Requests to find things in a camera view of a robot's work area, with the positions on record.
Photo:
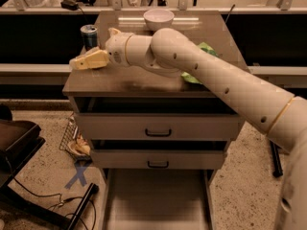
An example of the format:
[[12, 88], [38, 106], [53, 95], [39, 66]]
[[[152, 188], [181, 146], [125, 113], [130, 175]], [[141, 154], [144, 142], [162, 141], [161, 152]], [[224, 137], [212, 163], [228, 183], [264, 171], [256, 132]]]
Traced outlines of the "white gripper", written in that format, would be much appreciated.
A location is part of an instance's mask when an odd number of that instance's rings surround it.
[[99, 47], [92, 48], [84, 54], [72, 58], [69, 65], [75, 70], [98, 69], [108, 65], [109, 61], [120, 67], [129, 67], [126, 46], [133, 33], [122, 33], [116, 28], [109, 28], [106, 51]]

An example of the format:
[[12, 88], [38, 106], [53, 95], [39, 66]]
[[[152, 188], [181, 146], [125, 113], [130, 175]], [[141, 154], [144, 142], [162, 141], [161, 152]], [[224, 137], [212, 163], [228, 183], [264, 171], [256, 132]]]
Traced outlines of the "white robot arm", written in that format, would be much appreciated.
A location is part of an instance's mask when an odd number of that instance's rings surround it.
[[162, 28], [152, 35], [108, 31], [105, 49], [94, 47], [72, 58], [70, 66], [83, 70], [111, 63], [195, 77], [290, 154], [274, 230], [307, 230], [307, 100], [206, 53], [174, 29]]

